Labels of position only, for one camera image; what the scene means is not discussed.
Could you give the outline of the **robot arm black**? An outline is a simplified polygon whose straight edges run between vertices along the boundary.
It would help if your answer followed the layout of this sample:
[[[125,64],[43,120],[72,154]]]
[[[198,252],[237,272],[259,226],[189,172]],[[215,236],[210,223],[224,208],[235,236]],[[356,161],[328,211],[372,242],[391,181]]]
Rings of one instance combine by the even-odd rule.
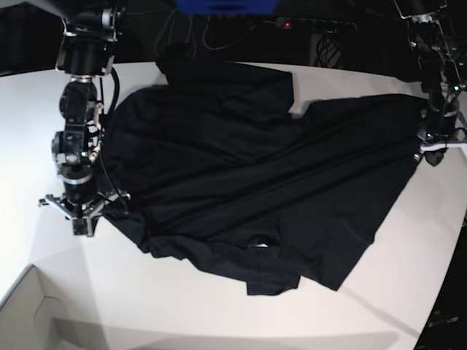
[[[422,72],[421,88],[428,95],[429,111],[418,137],[417,159],[431,166],[444,159],[448,149],[466,152],[466,119],[459,97],[466,92],[466,36],[455,30],[447,1],[395,1],[407,25],[407,37]]]
[[[59,210],[76,236],[92,237],[105,206],[127,192],[112,185],[99,190],[97,171],[103,160],[104,122],[114,112],[120,81],[113,67],[115,45],[127,10],[126,1],[33,1],[32,5],[62,20],[63,38],[55,68],[68,74],[59,101],[64,129],[54,135],[51,152],[61,196],[46,195],[40,206]]]

